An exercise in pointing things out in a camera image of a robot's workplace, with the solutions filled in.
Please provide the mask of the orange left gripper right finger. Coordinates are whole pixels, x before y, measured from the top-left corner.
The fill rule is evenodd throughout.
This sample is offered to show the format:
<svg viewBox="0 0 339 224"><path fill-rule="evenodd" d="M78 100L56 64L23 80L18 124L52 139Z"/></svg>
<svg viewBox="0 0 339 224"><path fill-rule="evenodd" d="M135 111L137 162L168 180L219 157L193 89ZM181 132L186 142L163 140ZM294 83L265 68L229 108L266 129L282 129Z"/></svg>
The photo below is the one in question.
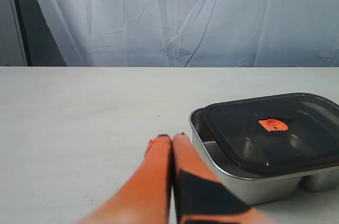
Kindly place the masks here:
<svg viewBox="0 0 339 224"><path fill-rule="evenodd" d="M177 223L276 223L222 185L186 134L173 138L173 154Z"/></svg>

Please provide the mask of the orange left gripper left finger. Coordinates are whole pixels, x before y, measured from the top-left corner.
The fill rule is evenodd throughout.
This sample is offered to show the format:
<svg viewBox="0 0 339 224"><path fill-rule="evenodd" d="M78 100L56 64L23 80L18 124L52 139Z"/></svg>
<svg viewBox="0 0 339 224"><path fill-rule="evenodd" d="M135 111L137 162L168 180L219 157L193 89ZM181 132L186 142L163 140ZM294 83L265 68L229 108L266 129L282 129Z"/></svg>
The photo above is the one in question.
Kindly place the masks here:
<svg viewBox="0 0 339 224"><path fill-rule="evenodd" d="M168 223L172 140L152 139L139 168L117 193L78 223Z"/></svg>

